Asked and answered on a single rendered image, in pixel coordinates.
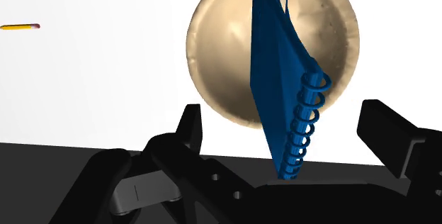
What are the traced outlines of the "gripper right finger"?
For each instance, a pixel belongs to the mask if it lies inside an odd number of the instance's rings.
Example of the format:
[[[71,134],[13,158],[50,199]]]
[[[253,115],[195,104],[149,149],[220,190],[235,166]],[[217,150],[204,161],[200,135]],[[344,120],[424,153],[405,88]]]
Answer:
[[[397,179],[410,181],[408,219],[442,224],[442,131],[418,128],[382,101],[366,99],[357,135]]]

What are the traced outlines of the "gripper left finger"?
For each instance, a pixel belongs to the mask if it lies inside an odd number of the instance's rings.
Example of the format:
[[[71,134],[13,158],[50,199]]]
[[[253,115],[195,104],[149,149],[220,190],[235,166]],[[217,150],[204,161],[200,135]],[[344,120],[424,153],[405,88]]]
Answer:
[[[254,187],[199,155],[202,134],[200,106],[189,104],[176,131],[153,137],[139,155],[97,152],[49,224],[136,224],[142,208],[158,203],[176,224],[204,224],[196,204],[216,224],[257,224]]]

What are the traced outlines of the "beige round plate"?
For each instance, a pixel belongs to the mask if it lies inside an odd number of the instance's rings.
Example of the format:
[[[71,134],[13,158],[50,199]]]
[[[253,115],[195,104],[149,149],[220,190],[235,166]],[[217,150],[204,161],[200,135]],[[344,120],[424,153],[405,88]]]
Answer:
[[[343,94],[356,69],[360,33],[349,0],[281,0],[309,54],[332,80],[325,112]],[[222,117],[261,128],[249,86],[252,0],[200,0],[186,36],[191,79]]]

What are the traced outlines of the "blue spiral notebook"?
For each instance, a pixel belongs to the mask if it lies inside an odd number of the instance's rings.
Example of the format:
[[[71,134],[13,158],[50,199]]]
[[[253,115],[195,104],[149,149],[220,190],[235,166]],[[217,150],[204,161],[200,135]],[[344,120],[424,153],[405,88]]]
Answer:
[[[281,0],[252,0],[250,87],[279,179],[296,179],[332,85]]]

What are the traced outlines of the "yellow pencil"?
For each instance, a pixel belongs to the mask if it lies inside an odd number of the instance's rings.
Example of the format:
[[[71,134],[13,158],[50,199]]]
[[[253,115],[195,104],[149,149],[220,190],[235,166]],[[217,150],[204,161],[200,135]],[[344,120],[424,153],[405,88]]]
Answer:
[[[2,25],[1,30],[26,30],[26,29],[39,29],[40,24],[30,23],[30,24],[13,24],[13,25]]]

